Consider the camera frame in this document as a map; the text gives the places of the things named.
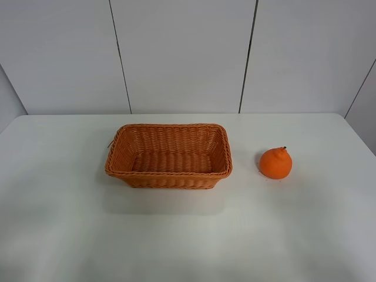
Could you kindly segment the orange with stem knob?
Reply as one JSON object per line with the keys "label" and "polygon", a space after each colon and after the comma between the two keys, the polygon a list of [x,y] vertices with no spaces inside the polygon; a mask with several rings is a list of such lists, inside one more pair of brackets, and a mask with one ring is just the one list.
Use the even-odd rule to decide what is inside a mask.
{"label": "orange with stem knob", "polygon": [[259,171],[271,179],[287,177],[293,166],[293,161],[287,148],[277,147],[264,152],[259,161]]}

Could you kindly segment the orange woven rectangular basket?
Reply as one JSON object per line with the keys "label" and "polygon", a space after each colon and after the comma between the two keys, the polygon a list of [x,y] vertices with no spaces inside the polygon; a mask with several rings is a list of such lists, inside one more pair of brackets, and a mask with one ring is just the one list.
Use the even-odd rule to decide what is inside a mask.
{"label": "orange woven rectangular basket", "polygon": [[211,189],[232,169],[226,130],[214,123],[124,125],[105,164],[134,188]]}

